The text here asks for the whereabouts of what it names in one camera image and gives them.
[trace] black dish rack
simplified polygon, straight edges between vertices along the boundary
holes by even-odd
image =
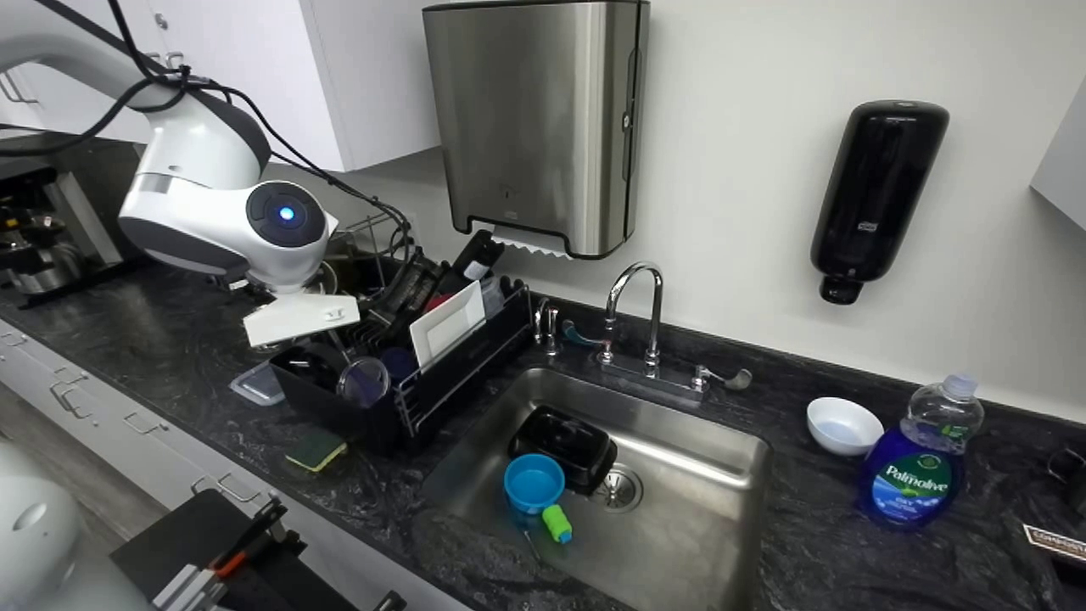
[[[507,308],[476,329],[431,371],[404,377],[383,400],[359,410],[337,399],[340,366],[306,345],[287,345],[269,365],[284,400],[322,427],[366,453],[399,453],[426,446],[444,421],[467,404],[467,393],[533,340],[533,301],[522,290]]]

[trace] white bowl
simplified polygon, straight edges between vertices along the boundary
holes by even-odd
[[[887,427],[854,400],[819,399],[807,404],[807,431],[830,456],[866,456]]]

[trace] label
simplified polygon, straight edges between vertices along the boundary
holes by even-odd
[[[951,463],[934,453],[915,453],[875,471],[871,501],[896,522],[915,522],[934,512],[951,494]]]

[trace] machine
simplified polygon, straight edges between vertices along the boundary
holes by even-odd
[[[272,145],[247,113],[203,87],[178,91],[164,82],[134,87],[147,74],[125,45],[57,0],[0,7],[0,72],[23,61],[52,65],[147,113],[152,137],[117,227],[166,265],[262,281],[273,301],[247,317],[252,345],[359,320],[349,297],[302,290],[322,260],[337,217],[294,182],[262,182]]]

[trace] sink drain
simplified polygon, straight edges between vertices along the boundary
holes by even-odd
[[[634,509],[646,500],[646,483],[637,478],[637,471],[613,463],[602,486],[602,500],[607,509]]]

